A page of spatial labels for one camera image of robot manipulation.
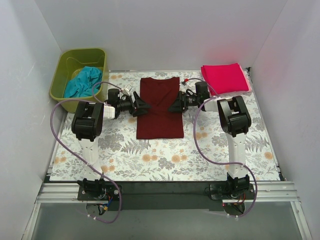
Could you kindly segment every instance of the green plastic basket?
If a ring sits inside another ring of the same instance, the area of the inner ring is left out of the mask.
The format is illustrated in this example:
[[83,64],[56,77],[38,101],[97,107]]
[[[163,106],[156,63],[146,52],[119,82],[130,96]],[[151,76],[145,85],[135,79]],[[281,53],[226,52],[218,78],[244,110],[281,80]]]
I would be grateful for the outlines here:
[[[104,50],[100,48],[72,49],[63,53],[59,59],[50,87],[50,96],[58,102],[72,99],[64,98],[67,83],[85,66],[100,69],[102,71],[102,79],[108,79],[107,55]],[[100,101],[105,100],[102,89],[103,84],[101,84],[99,91],[95,95]],[[78,97],[78,99],[96,102],[93,96]],[[77,109],[78,101],[64,102],[62,106],[68,112],[74,113]]]

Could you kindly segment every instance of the folded pink cloth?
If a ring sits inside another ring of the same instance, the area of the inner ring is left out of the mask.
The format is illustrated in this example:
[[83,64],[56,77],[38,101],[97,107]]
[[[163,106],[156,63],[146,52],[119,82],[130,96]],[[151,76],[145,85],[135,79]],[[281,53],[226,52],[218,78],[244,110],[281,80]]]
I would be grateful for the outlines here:
[[249,80],[238,63],[231,65],[204,65],[201,67],[204,80],[213,87],[217,94],[232,92],[251,92]]

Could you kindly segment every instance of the teal cloth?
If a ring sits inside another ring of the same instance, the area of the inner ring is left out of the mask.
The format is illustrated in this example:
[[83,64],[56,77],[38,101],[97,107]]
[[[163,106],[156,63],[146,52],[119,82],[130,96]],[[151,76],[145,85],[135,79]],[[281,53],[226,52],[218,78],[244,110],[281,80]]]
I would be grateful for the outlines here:
[[[92,87],[94,84],[101,82],[102,72],[96,67],[85,66],[81,72],[74,78],[71,79],[65,88],[65,98],[80,98],[92,96]],[[94,94],[100,89],[101,84],[97,84],[94,87]]]

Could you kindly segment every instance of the white wall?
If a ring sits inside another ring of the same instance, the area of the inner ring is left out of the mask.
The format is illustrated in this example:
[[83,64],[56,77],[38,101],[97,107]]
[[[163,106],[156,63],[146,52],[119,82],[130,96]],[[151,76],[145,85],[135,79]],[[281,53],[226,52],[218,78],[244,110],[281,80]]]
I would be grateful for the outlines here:
[[320,239],[320,2],[288,0],[252,68],[253,86],[284,176]]
[[35,0],[58,45],[104,47],[111,70],[253,64],[287,0]]
[[61,50],[34,0],[2,0],[0,22],[0,239],[18,240],[54,145],[49,87]]

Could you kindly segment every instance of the floral tablecloth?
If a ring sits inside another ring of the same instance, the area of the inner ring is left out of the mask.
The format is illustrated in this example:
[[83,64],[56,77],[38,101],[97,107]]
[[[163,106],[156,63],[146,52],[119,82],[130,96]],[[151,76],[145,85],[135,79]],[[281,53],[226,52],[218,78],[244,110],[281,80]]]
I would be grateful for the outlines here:
[[[195,72],[110,73],[109,81],[120,87],[132,85],[139,93],[140,79],[201,78]],[[194,82],[188,88],[195,90]],[[241,94],[251,115],[252,125],[246,138],[246,161],[257,180],[277,181],[279,174],[253,93]],[[224,181],[228,166],[205,161],[196,150],[193,122],[197,107],[183,114],[184,138],[137,140],[137,119],[128,112],[118,119],[104,120],[98,138],[102,170],[115,181]],[[71,131],[73,114],[68,113],[61,140],[81,155],[80,145]],[[196,123],[196,138],[204,154],[217,162],[228,162],[228,144],[216,112],[201,112]],[[83,178],[84,166],[61,145],[57,148],[51,181],[76,181]]]

